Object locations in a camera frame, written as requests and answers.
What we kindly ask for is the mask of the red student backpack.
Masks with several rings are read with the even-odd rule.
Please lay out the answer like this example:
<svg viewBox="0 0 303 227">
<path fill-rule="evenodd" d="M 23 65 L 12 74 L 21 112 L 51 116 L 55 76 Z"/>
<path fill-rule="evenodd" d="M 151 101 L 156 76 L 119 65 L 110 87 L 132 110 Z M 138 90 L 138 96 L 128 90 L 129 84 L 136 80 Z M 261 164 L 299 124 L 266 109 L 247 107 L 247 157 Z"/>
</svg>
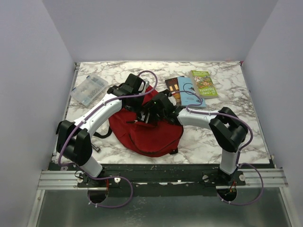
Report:
<svg viewBox="0 0 303 227">
<path fill-rule="evenodd" d="M 147 157 L 161 157 L 178 153 L 183 132 L 183 126 L 172 125 L 164 120 L 140 122 L 136 113 L 123 108 L 109 118 L 107 134 L 95 132 L 94 136 L 105 139 L 113 133 L 124 147 Z"/>
</svg>

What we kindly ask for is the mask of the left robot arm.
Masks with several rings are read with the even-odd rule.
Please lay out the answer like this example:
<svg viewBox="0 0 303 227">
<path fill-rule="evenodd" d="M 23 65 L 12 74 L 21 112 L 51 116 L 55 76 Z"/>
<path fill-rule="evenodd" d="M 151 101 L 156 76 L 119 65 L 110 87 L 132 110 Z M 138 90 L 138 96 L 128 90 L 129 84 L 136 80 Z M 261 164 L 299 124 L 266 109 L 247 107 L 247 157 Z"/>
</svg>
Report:
<svg viewBox="0 0 303 227">
<path fill-rule="evenodd" d="M 140 76 L 129 74 L 124 83 L 110 87 L 102 100 L 82 117 L 72 122 L 60 122 L 56 132 L 58 164 L 63 166 L 62 157 L 69 159 L 89 175 L 89 182 L 93 186 L 101 186 L 105 175 L 102 165 L 92 156 L 91 138 L 109 117 L 123 107 L 140 107 L 143 94 L 152 90 L 149 86 L 149 82 Z"/>
</svg>

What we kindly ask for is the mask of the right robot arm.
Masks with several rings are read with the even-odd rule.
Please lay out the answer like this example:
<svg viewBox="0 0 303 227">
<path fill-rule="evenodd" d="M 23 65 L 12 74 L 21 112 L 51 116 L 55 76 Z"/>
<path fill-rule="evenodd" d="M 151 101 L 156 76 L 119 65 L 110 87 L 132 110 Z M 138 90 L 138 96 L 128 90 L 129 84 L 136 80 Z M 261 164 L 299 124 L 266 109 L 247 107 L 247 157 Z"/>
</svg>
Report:
<svg viewBox="0 0 303 227">
<path fill-rule="evenodd" d="M 179 126 L 196 126 L 212 131 L 222 148 L 222 159 L 218 170 L 218 181 L 229 185 L 235 180 L 240 151 L 246 146 L 244 141 L 249 126 L 239 119 L 228 107 L 219 111 L 201 112 L 188 106 L 177 106 L 169 100 L 170 94 L 158 93 L 140 107 L 137 119 L 144 123 L 166 121 Z"/>
</svg>

